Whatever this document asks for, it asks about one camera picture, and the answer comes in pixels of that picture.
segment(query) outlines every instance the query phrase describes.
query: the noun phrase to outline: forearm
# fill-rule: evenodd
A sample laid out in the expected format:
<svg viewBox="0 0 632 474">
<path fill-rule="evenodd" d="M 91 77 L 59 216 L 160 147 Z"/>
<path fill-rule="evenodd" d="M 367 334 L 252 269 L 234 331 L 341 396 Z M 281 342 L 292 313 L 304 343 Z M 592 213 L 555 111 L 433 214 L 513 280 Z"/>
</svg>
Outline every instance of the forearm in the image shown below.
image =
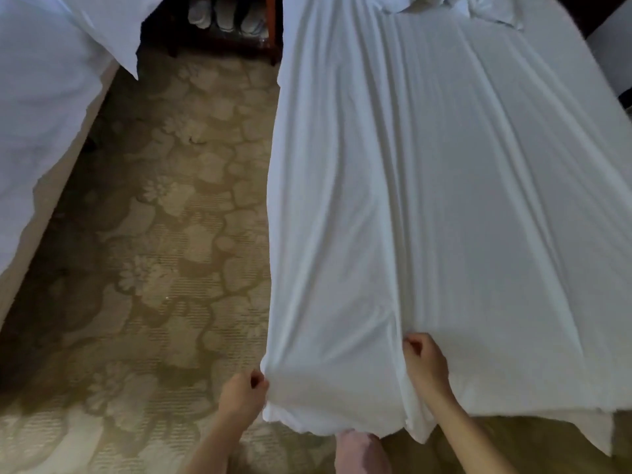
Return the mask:
<svg viewBox="0 0 632 474">
<path fill-rule="evenodd" d="M 431 406 L 431 410 L 466 474 L 517 474 L 456 401 L 439 401 Z"/>
<path fill-rule="evenodd" d="M 228 417 L 216 418 L 183 474 L 225 474 L 228 457 L 239 446 L 243 432 L 238 422 Z"/>
</svg>

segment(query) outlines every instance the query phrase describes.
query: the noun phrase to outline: carpet pattern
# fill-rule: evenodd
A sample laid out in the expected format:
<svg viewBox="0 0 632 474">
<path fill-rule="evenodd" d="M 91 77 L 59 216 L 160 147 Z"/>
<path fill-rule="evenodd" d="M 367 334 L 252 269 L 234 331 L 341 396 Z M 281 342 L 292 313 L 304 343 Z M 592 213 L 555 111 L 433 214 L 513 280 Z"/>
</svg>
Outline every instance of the carpet pattern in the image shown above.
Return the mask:
<svg viewBox="0 0 632 474">
<path fill-rule="evenodd" d="M 0 332 L 0 472 L 174 474 L 219 390 L 265 351 L 265 185 L 278 97 L 263 61 L 145 51 L 119 72 Z M 522 473 L 632 472 L 571 425 L 483 421 Z M 394 472 L 462 472 L 436 431 Z M 256 423 L 232 472 L 333 472 L 331 438 Z"/>
</svg>

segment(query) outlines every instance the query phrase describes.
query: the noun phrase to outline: person's left hand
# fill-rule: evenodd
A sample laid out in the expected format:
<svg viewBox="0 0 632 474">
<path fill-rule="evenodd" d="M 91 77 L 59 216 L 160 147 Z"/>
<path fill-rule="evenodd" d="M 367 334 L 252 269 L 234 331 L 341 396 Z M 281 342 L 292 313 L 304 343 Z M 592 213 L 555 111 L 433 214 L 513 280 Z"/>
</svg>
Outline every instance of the person's left hand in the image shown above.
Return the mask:
<svg viewBox="0 0 632 474">
<path fill-rule="evenodd" d="M 264 409 L 268 388 L 270 383 L 257 369 L 235 374 L 222 388 L 217 414 L 248 429 Z"/>
</svg>

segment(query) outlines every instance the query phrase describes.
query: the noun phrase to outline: floor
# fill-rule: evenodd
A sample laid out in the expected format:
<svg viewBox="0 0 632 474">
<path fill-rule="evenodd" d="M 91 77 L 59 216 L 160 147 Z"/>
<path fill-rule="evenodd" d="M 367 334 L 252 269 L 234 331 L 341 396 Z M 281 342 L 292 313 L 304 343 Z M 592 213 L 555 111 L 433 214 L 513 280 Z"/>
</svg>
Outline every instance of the floor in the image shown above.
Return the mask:
<svg viewBox="0 0 632 474">
<path fill-rule="evenodd" d="M 278 87 L 263 61 L 145 51 L 120 72 L 0 332 L 0 472 L 175 474 L 222 383 L 264 354 L 265 183 Z M 482 421 L 522 473 L 632 472 L 571 425 Z M 440 431 L 384 444 L 396 473 L 459 473 Z M 257 423 L 232 472 L 333 470 L 331 438 Z"/>
</svg>

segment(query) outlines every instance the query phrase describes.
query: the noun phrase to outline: bed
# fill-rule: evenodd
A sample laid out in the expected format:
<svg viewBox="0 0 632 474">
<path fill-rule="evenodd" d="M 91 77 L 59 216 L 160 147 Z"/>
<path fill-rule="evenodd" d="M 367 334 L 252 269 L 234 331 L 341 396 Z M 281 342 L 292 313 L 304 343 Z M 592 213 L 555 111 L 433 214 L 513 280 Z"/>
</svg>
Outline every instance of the bed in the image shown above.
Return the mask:
<svg viewBox="0 0 632 474">
<path fill-rule="evenodd" d="M 284 0 L 266 420 L 424 441 L 401 339 L 428 331 L 472 414 L 576 414 L 608 450 L 632 407 L 632 124 L 557 1 L 516 3 L 517 28 Z"/>
<path fill-rule="evenodd" d="M 162 0 L 0 0 L 0 326 L 119 63 Z"/>
</svg>

